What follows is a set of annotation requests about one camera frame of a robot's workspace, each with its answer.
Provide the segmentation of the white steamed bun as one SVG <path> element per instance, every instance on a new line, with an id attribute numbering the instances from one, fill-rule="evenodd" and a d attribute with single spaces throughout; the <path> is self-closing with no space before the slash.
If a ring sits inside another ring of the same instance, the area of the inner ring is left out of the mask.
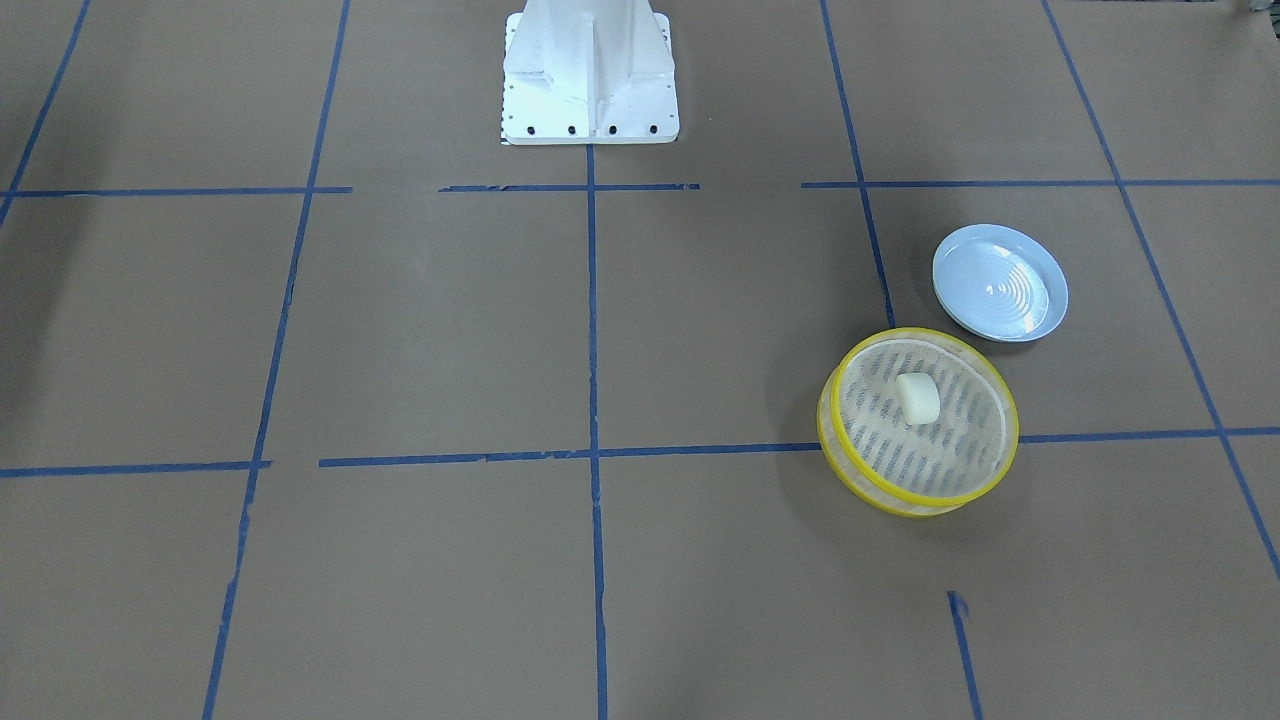
<path id="1" fill-rule="evenodd" d="M 924 372 L 899 374 L 895 388 L 904 421 L 910 427 L 929 425 L 940 419 L 941 397 L 933 377 Z"/>

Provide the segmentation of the brown paper table cover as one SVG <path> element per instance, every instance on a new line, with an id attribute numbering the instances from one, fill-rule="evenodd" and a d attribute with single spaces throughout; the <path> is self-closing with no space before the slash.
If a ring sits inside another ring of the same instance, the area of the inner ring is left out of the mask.
<path id="1" fill-rule="evenodd" d="M 3 4 L 5 719 L 1277 716 L 1266 15 L 658 1 L 512 147 L 522 6 Z"/>

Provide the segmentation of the light blue plate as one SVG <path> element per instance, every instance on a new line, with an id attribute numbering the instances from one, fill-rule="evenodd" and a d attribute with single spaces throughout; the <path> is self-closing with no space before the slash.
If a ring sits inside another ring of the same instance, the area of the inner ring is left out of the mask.
<path id="1" fill-rule="evenodd" d="M 1070 305 L 1068 278 L 1056 258 L 1006 225 L 952 231 L 934 251 L 931 279 L 951 319 L 996 342 L 1041 340 L 1062 324 Z"/>

